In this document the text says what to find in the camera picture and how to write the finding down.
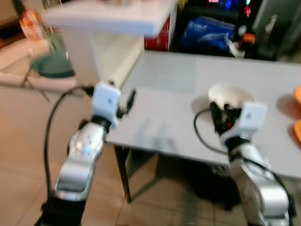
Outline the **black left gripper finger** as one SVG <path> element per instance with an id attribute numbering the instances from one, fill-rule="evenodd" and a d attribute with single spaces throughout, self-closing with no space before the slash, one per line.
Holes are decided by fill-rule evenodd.
<path id="1" fill-rule="evenodd" d="M 131 108 L 133 107 L 135 97 L 137 95 L 137 90 L 133 89 L 129 93 L 129 97 L 127 97 L 127 102 L 126 102 L 126 114 L 129 114 Z"/>

